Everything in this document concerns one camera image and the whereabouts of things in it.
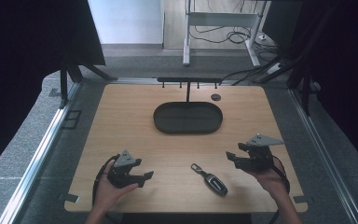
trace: aluminum rail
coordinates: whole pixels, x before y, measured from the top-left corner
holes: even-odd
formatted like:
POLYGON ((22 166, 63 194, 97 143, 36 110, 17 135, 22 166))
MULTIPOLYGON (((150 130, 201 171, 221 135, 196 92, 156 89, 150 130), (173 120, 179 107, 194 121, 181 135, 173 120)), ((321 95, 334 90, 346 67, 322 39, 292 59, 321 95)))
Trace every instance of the aluminum rail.
POLYGON ((36 176, 38 171, 40 170, 43 161, 46 158, 46 155, 49 152, 50 146, 56 137, 58 130, 60 129, 62 122, 68 113, 68 108, 71 107, 73 101, 71 99, 74 98, 75 94, 78 91, 78 87, 80 84, 74 83, 69 91, 69 102, 63 108, 57 110, 56 114, 50 125, 48 126, 48 130, 42 138, 33 158, 31 159, 30 164, 25 170, 24 175, 21 178, 19 185, 11 196, 9 202, 7 203, 7 207, 0 217, 0 223, 13 223, 17 214, 19 213, 22 205, 24 204, 25 198, 31 189, 34 181, 36 180, 36 176))
POLYGON ((310 139, 315 146, 315 149, 322 161, 322 164, 324 165, 324 168, 328 176, 330 177, 333 187, 337 192, 338 198, 341 200, 342 205, 344 206, 344 209, 351 220, 351 223, 358 224, 358 205, 353 199, 350 191, 348 190, 347 185, 342 179, 340 172, 338 171, 336 165, 331 159, 321 136, 313 125, 312 119, 307 116, 307 114, 302 109, 300 98, 297 92, 289 89, 289 94, 296 105, 297 112, 301 117, 301 120, 303 121, 308 134, 310 135, 310 139))

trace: white desk leg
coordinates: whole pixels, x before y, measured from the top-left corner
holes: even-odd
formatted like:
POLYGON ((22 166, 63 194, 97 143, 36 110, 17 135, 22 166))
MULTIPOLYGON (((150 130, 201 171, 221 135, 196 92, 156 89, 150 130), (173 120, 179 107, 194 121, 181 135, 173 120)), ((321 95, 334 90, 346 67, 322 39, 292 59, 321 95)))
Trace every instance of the white desk leg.
POLYGON ((245 41, 246 48, 248 49, 249 56, 251 57, 254 67, 260 66, 260 61, 258 61, 255 50, 253 49, 255 43, 255 37, 257 36, 258 28, 260 28, 261 20, 263 19, 264 9, 266 8, 267 1, 263 2, 263 6, 257 12, 257 18, 255 19, 255 26, 252 29, 251 38, 245 41))
POLYGON ((183 44, 183 65, 190 65, 190 6, 191 0, 186 0, 186 33, 183 44))

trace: key holder rack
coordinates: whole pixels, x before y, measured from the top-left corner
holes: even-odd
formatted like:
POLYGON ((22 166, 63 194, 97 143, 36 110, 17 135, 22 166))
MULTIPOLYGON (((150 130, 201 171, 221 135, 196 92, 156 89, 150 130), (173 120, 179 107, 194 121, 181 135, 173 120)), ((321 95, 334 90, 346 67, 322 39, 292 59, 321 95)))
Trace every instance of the key holder rack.
POLYGON ((179 88, 182 83, 187 83, 185 102, 168 102, 156 108, 153 118, 159 131, 168 134, 214 133, 220 128, 223 120, 220 108, 209 102, 190 102, 190 87, 192 82, 197 82, 197 88, 200 83, 214 83, 217 89, 221 78, 159 77, 157 81, 162 82, 162 88, 166 82, 179 82, 179 88))

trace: person's arm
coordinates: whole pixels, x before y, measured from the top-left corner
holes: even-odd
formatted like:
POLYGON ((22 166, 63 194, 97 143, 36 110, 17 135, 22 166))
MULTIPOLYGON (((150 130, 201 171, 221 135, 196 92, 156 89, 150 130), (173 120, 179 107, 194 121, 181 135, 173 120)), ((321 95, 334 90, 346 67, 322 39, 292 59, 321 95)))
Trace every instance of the person's arm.
MULTIPOLYGON (((281 162, 274 158, 275 166, 283 173, 283 166, 281 162)), ((260 183, 261 187, 265 189, 278 206, 279 214, 285 224, 300 224, 302 220, 298 215, 292 200, 286 191, 286 186, 283 184, 281 177, 272 169, 262 173, 246 172, 254 176, 260 183)))
POLYGON ((95 202, 89 212, 89 216, 85 222, 86 224, 102 223, 105 214, 116 204, 122 195, 138 188, 138 184, 131 184, 125 188, 118 189, 109 182, 106 176, 114 162, 115 161, 110 161, 103 171, 103 175, 98 184, 95 202))

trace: person's left hand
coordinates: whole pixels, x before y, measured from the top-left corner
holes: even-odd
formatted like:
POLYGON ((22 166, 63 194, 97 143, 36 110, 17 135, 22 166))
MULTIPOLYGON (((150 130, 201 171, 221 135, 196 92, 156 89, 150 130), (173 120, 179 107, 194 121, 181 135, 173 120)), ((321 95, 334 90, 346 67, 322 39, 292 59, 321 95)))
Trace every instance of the person's left hand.
POLYGON ((111 207, 116 204, 118 198, 139 187, 138 184, 131 184, 122 189, 118 189, 113 186, 107 179, 107 173, 109 172, 113 163, 115 163, 115 161, 110 161, 103 171, 100 183, 98 184, 95 202, 92 209, 97 208, 101 212, 107 212, 111 207))

